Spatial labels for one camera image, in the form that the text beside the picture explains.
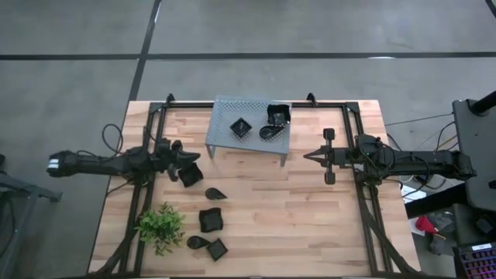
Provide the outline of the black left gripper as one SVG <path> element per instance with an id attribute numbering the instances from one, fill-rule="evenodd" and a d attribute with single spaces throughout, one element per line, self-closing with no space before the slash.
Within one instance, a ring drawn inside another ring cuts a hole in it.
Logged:
<path id="1" fill-rule="evenodd" d="M 171 181 L 177 181 L 177 171 L 181 168 L 180 164 L 193 164 L 201 156 L 200 153 L 180 151 L 181 148 L 182 143 L 179 140 L 172 142 L 163 138 L 156 142 L 154 150 L 155 171 L 166 172 Z"/>

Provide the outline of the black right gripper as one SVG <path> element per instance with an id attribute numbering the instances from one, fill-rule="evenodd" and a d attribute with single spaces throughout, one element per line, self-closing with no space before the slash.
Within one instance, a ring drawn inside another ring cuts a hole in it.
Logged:
<path id="1" fill-rule="evenodd" d="M 353 155 L 355 149 L 353 147 L 333 147 L 332 142 L 335 139 L 334 129 L 324 129 L 323 137 L 325 139 L 326 149 L 317 149 L 305 154 L 304 157 L 305 159 L 315 161 L 320 165 L 325 165 L 325 183 L 335 184 L 336 174 L 333 172 L 332 166 L 344 168 L 347 164 L 352 164 L 355 161 Z M 325 155 L 325 158 L 316 157 L 320 155 Z"/>

